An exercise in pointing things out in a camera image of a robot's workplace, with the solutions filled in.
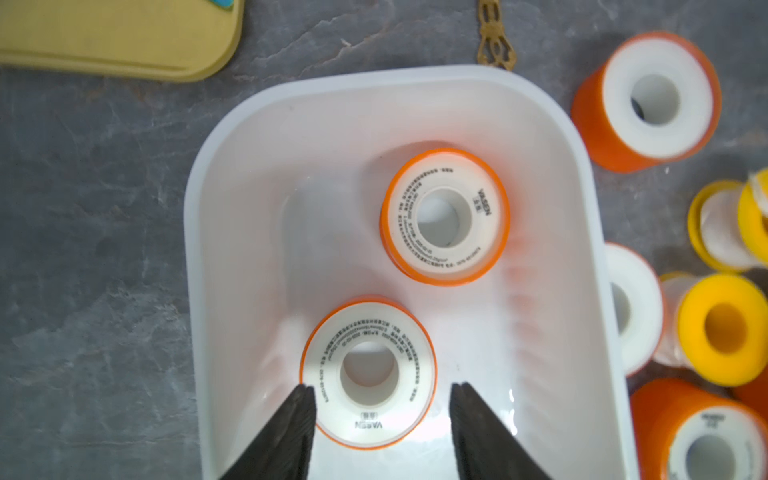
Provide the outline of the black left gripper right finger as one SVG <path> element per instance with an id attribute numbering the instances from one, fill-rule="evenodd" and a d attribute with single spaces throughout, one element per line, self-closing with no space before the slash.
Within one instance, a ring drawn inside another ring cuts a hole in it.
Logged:
<path id="1" fill-rule="evenodd" d="M 452 384 L 449 415 L 461 480 L 550 479 L 470 383 Z"/>

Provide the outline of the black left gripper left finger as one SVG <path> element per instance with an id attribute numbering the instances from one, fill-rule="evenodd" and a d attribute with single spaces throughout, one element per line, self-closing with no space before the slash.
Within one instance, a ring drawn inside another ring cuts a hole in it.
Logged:
<path id="1" fill-rule="evenodd" d="M 220 479 L 307 479 L 316 415 L 314 388 L 297 385 Z"/>

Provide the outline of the orange sealing tape roll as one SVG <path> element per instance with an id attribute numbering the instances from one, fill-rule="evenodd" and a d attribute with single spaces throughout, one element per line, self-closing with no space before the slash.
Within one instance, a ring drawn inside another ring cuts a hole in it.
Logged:
<path id="1" fill-rule="evenodd" d="M 316 394 L 316 424 L 352 449 L 389 447 L 424 419 L 437 388 L 435 349 L 407 309 L 385 298 L 350 301 L 313 330 L 299 380 Z"/>
<path id="2" fill-rule="evenodd" d="M 622 43 L 582 83 L 571 118 L 594 163 L 632 173 L 696 154 L 721 110 L 709 58 L 678 35 L 648 32 Z"/>
<path id="3" fill-rule="evenodd" d="M 456 233 L 419 225 L 419 209 L 438 199 L 455 212 Z M 485 275 L 501 257 L 510 230 L 510 206 L 496 172 L 479 157 L 455 148 L 423 152 L 394 175 L 381 206 L 379 231 L 393 264 L 408 277 L 434 286 L 458 286 Z"/>

